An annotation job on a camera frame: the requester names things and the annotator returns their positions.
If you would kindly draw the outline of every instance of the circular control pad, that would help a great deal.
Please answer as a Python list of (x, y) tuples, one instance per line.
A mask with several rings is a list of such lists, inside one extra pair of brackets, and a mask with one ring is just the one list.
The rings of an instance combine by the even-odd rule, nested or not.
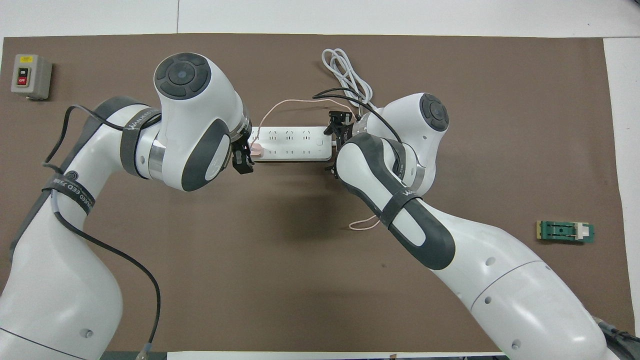
[(422, 95), (420, 112), (427, 125), (435, 131), (445, 131), (449, 127), (447, 108), (437, 97), (427, 93)]
[(207, 88), (210, 81), (209, 62), (194, 53), (169, 56), (158, 65), (154, 76), (158, 92), (175, 100), (197, 96)]

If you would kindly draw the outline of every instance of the power strip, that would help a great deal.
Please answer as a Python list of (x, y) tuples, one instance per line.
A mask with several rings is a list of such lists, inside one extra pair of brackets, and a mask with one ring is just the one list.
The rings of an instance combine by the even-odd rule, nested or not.
[[(251, 151), (253, 161), (328, 161), (331, 135), (324, 126), (263, 126)], [(254, 127), (249, 143), (258, 132)]]

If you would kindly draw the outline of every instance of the switch box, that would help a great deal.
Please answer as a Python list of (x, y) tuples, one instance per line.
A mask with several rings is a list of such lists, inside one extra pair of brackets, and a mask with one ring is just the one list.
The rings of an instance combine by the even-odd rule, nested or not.
[(31, 100), (49, 97), (51, 84), (50, 62), (39, 55), (18, 54), (13, 64), (11, 92), (26, 96)]

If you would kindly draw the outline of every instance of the robotic arm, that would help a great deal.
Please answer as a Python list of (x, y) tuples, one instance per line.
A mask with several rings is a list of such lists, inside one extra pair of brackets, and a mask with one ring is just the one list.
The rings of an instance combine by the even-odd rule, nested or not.
[(193, 191), (225, 168), (231, 150), (234, 167), (252, 171), (251, 122), (213, 62), (176, 54), (160, 63), (154, 81), (162, 119), (128, 97), (103, 102), (21, 225), (0, 297), (0, 359), (99, 359), (111, 341), (122, 316), (120, 288), (78, 234), (113, 172)]
[(569, 287), (507, 232), (426, 204), (435, 154), (448, 127), (430, 94), (396, 100), (353, 124), (336, 170), (349, 192), (432, 270), (512, 360), (613, 360), (602, 331)]

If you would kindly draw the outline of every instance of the power outlet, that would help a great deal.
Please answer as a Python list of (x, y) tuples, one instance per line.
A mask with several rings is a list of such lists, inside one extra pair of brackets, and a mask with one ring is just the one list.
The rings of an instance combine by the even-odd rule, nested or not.
[[(252, 160), (328, 161), (332, 156), (331, 135), (325, 135), (324, 129), (324, 126), (263, 126), (252, 148)], [(254, 127), (249, 143), (257, 132)]]

